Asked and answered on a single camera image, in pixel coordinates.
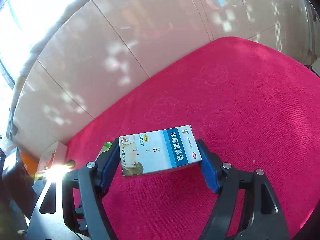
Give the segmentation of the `white blue medicine box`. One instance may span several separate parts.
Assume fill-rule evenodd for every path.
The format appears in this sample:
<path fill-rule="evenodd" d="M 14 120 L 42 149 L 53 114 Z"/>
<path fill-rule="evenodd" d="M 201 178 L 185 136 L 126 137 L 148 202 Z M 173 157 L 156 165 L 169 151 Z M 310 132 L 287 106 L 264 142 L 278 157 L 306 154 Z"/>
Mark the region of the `white blue medicine box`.
<path fill-rule="evenodd" d="M 202 160 L 191 126 L 119 137 L 125 177 L 182 168 Z"/>

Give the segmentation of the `white cardboard storage box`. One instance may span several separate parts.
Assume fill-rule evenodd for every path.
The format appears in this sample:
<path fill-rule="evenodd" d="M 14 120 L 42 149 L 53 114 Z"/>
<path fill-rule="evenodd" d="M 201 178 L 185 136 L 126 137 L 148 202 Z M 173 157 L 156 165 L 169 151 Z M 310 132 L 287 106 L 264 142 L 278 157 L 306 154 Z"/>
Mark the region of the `white cardboard storage box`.
<path fill-rule="evenodd" d="M 65 162 L 66 153 L 66 145 L 59 141 L 53 143 L 45 150 L 44 154 L 41 155 L 37 172 L 51 168 L 52 165 L 63 164 Z"/>

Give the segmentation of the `black plastic bag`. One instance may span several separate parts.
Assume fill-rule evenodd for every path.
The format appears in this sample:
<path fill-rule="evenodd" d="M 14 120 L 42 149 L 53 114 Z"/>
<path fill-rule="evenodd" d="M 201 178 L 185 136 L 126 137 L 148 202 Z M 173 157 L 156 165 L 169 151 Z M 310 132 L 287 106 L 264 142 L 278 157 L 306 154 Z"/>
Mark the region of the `black plastic bag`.
<path fill-rule="evenodd" d="M 25 239 L 36 203 L 33 183 L 19 150 L 1 151 L 1 239 Z"/>

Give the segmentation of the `orange white bottle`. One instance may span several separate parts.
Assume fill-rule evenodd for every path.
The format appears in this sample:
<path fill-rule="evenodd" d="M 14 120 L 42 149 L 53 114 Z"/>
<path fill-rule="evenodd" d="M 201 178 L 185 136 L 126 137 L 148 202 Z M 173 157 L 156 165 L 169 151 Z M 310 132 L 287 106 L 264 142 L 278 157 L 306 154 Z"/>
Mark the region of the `orange white bottle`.
<path fill-rule="evenodd" d="M 20 150 L 20 156 L 23 162 L 23 165 L 28 172 L 29 176 L 35 177 L 37 172 L 37 167 L 39 164 L 39 158 L 34 157 L 23 150 Z"/>

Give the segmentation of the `green leaflet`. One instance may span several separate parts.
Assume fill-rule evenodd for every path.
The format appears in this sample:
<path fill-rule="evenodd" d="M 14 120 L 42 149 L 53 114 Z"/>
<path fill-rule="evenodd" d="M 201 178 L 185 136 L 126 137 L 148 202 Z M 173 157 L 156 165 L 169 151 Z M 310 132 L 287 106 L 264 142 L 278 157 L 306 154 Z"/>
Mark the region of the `green leaflet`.
<path fill-rule="evenodd" d="M 111 146 L 112 146 L 111 142 L 105 142 L 99 154 L 102 154 L 103 152 L 107 152 Z"/>

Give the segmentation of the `red bed blanket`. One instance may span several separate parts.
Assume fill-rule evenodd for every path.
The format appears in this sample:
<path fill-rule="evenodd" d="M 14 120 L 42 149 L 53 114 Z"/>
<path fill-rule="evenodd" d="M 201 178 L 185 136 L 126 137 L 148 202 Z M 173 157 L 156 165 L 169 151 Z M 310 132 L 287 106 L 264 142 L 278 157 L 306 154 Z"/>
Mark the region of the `red bed blanket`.
<path fill-rule="evenodd" d="M 319 78 L 294 59 L 237 37 L 168 66 L 68 142 L 82 167 L 122 135 L 190 125 L 234 167 L 262 169 L 293 237 L 319 200 Z M 198 239 L 214 206 L 198 166 L 124 178 L 103 199 L 119 239 Z"/>

